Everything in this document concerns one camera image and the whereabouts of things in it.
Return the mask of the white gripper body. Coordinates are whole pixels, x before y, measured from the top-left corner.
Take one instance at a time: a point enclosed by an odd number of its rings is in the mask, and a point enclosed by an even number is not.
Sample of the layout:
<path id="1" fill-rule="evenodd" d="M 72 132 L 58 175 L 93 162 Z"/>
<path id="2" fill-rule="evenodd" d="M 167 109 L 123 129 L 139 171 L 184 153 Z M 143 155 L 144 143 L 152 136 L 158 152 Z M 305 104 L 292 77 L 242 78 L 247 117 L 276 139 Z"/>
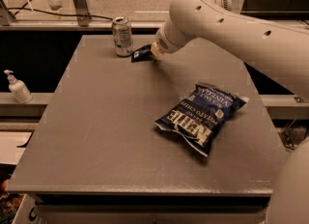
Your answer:
<path id="1" fill-rule="evenodd" d="M 168 39 L 168 36 L 169 36 L 169 27 L 166 24 L 164 24 L 157 30 L 154 36 L 154 40 L 161 51 L 163 51 L 164 53 L 172 54 L 178 51 L 180 47 L 176 44 L 171 43 Z"/>

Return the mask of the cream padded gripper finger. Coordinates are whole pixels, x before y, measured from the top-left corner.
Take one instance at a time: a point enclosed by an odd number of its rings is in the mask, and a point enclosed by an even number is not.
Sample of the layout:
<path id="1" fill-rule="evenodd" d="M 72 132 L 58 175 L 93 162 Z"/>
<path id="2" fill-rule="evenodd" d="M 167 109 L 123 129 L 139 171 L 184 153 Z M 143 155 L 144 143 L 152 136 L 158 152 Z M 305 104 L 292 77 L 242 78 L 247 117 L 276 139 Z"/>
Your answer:
<path id="1" fill-rule="evenodd" d="M 151 45 L 151 52 L 156 58 L 161 58 L 164 55 L 164 52 L 160 49 L 156 42 L 153 42 Z"/>

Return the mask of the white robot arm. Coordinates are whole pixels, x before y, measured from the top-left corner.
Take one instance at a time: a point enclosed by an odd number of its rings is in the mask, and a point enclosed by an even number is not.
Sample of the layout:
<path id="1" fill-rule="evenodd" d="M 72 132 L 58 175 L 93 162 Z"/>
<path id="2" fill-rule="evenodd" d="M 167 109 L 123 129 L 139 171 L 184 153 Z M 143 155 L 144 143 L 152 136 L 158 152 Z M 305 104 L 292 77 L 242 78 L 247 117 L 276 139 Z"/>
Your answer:
<path id="1" fill-rule="evenodd" d="M 231 0 L 172 0 L 151 47 L 159 57 L 201 38 L 215 43 L 309 101 L 309 33 L 235 14 Z M 309 224 L 309 140 L 289 155 L 274 185 L 265 224 Z"/>

